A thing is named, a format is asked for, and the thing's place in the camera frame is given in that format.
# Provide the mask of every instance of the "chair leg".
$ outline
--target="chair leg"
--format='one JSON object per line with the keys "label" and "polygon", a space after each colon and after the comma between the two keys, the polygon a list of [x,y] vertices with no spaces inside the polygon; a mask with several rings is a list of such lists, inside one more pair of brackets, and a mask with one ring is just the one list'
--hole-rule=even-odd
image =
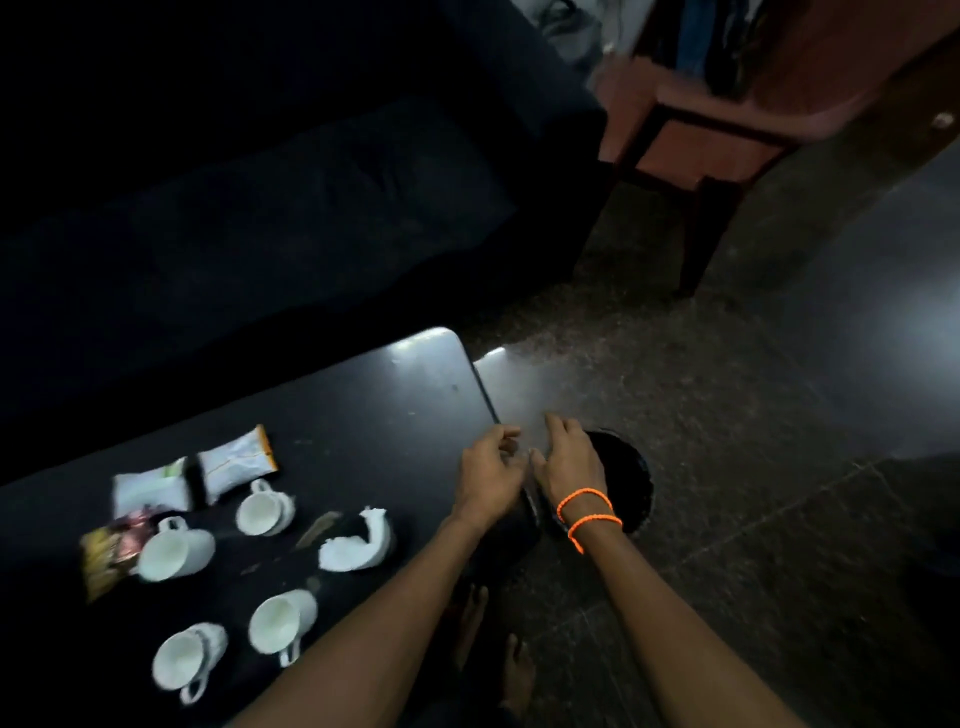
{"label": "chair leg", "polygon": [[743,195],[742,185],[712,178],[703,179],[693,193],[684,235],[684,267],[680,272],[679,296],[692,296],[697,290]]}

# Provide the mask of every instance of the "hand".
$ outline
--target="hand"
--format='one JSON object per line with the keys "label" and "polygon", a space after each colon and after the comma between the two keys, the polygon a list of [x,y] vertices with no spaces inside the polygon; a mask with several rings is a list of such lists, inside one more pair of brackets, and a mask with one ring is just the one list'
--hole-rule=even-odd
{"label": "hand", "polygon": [[[603,464],[593,449],[590,438],[576,420],[562,420],[547,412],[544,416],[550,433],[550,459],[538,449],[531,450],[530,461],[543,494],[554,508],[565,497],[581,488],[593,488],[607,494],[607,479]],[[567,524],[595,513],[611,513],[610,507],[598,496],[577,496],[564,506]]]}
{"label": "hand", "polygon": [[[520,495],[527,458],[516,455],[516,425],[494,425],[464,450],[453,517],[486,533]],[[504,461],[501,453],[510,457]]]}

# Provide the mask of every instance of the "forearm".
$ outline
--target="forearm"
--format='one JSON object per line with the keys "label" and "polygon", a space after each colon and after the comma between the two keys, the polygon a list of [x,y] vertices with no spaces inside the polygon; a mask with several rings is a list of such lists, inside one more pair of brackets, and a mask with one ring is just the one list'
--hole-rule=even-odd
{"label": "forearm", "polygon": [[707,626],[610,522],[577,537],[672,728],[798,728],[796,716]]}
{"label": "forearm", "polygon": [[481,535],[447,519],[413,561],[285,670],[234,728],[393,725]]}

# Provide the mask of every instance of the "wooden chair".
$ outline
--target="wooden chair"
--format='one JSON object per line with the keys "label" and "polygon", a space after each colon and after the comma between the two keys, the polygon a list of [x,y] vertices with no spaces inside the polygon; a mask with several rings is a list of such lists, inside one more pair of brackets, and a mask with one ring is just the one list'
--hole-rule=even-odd
{"label": "wooden chair", "polygon": [[609,116],[600,148],[609,189],[625,180],[688,198],[678,293],[694,293],[754,182],[799,145],[843,129],[958,27],[953,0],[809,0],[738,101],[649,58],[605,58],[594,91]]}

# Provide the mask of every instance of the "white snack packet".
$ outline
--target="white snack packet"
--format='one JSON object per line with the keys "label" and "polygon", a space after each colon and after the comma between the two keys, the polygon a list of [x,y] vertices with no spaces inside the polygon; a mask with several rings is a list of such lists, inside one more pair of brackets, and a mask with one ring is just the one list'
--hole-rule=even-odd
{"label": "white snack packet", "polygon": [[120,473],[113,477],[113,517],[150,508],[157,511],[192,511],[193,498],[183,476],[186,458],[145,473]]}
{"label": "white snack packet", "polygon": [[276,473],[274,453],[263,425],[218,448],[197,453],[204,471],[206,502],[213,505],[230,488]]}

